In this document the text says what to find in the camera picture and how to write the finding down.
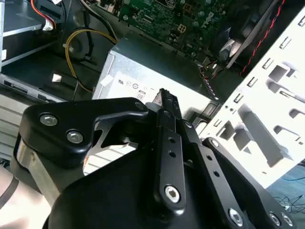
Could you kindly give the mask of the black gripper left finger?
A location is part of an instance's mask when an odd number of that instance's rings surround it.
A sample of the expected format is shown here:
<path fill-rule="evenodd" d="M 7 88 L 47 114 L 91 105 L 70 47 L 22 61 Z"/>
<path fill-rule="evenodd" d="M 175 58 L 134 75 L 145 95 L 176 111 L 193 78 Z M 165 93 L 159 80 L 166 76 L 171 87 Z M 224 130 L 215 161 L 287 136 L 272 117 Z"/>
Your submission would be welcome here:
<path fill-rule="evenodd" d="M 116 98 L 39 104 L 21 120 L 14 157 L 31 174 L 50 205 L 83 174 L 85 160 L 102 146 L 136 142 L 137 150 L 154 156 L 152 196 L 167 215 L 186 207 L 182 140 L 167 90 L 144 105 Z"/>

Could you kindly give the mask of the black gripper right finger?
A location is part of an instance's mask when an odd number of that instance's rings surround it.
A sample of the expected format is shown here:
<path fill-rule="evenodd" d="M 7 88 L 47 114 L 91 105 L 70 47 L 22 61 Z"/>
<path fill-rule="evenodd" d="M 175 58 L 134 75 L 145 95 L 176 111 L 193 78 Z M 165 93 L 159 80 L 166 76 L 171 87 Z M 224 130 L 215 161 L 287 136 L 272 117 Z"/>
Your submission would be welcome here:
<path fill-rule="evenodd" d="M 211 205 L 207 221 L 213 229 L 295 229 L 285 210 L 214 138 L 201 141 L 182 118 L 178 99 L 169 103 L 182 137 L 182 156 L 193 165 L 196 203 Z"/>

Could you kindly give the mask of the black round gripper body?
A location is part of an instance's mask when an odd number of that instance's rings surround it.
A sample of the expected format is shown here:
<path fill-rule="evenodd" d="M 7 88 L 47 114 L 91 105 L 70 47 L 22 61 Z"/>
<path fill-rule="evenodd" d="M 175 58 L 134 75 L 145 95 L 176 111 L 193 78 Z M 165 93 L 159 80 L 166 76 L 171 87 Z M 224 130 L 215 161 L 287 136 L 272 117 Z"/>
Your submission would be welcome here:
<path fill-rule="evenodd" d="M 184 164 L 186 209 L 167 215 L 153 199 L 154 156 L 132 152 L 69 185 L 49 215 L 51 229 L 231 229 L 203 176 Z"/>

